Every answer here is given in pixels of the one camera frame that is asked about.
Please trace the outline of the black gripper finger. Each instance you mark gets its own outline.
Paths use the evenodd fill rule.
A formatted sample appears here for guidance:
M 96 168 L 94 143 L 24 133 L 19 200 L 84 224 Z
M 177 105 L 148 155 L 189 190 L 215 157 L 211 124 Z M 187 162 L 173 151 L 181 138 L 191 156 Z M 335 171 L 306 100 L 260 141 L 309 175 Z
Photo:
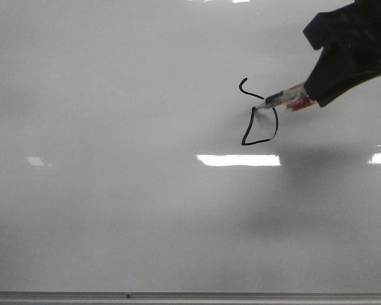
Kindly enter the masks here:
M 320 107 L 381 76 L 381 1 L 354 1 L 317 13 L 303 33 L 314 50 L 321 50 L 304 84 Z

